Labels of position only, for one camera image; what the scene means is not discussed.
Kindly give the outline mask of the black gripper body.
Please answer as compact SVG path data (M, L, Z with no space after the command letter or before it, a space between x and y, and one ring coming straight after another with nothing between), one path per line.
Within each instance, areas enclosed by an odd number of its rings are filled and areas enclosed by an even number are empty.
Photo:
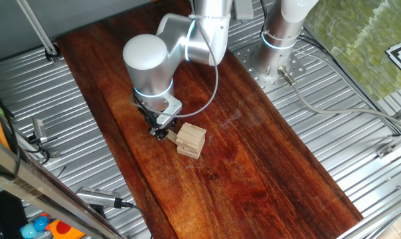
M169 131L170 131L170 130L173 130L177 124L177 118L174 118L164 128L161 128L161 126L156 122L156 117L154 115L145 114L144 118L145 118L145 122L150 126L150 128L148 129L148 132L151 128L157 128L157 129L169 128Z

